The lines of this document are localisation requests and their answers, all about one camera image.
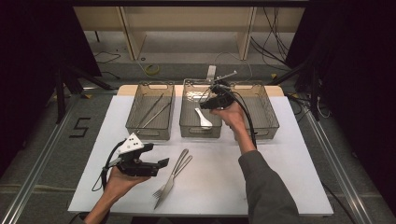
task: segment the white tabletop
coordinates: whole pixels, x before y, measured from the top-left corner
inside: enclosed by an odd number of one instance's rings
[[[111,149],[129,136],[125,128],[133,96],[114,96],[92,154],[78,183],[70,212],[91,211],[102,191],[92,191]],[[328,216],[333,211],[308,153],[304,139],[286,97],[270,97],[280,127],[273,140],[258,142],[258,150],[279,173],[297,204],[300,215]],[[135,186],[111,209],[113,213],[134,216],[246,216],[248,204],[245,180],[238,164],[239,147],[232,131],[223,124],[219,139],[185,139],[178,125],[181,97],[176,97],[171,139],[156,143],[140,157],[145,162],[170,158],[156,177]],[[152,196],[166,183],[178,156],[190,150],[192,161],[177,176],[165,201],[154,210]]]

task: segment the metal fork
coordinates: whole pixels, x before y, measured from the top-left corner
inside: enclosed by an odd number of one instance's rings
[[[192,156],[189,156],[179,167],[177,167],[176,173],[175,173],[175,177],[177,177],[177,175],[183,170],[183,168],[191,161]],[[161,196],[161,194],[163,193],[163,189],[165,188],[165,185],[163,185],[162,187],[160,187],[159,189],[157,189],[157,191],[155,191],[152,196],[154,196],[155,198],[159,198]]]

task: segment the hand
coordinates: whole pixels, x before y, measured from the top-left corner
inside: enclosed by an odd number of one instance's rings
[[[225,109],[213,109],[210,113],[219,115],[234,132],[245,130],[244,111],[237,102],[233,102]]]
[[[123,174],[117,166],[111,169],[104,194],[118,200],[135,185],[150,179],[150,176],[129,176]]]

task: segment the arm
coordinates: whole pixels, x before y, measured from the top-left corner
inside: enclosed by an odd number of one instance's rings
[[[223,110],[212,110],[233,130],[242,156],[250,223],[299,223],[297,206],[279,175],[254,147],[245,128],[243,110],[237,102]]]
[[[87,224],[100,223],[111,206],[124,196],[135,185],[149,179],[149,176],[128,176],[120,172],[119,168],[111,169],[105,191],[95,207],[85,217]]]

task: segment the person's left hand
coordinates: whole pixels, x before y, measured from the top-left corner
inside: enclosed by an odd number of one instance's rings
[[[135,185],[150,179],[150,176],[129,176],[123,174],[117,166],[111,169],[110,178],[107,181],[105,194],[118,200]]]

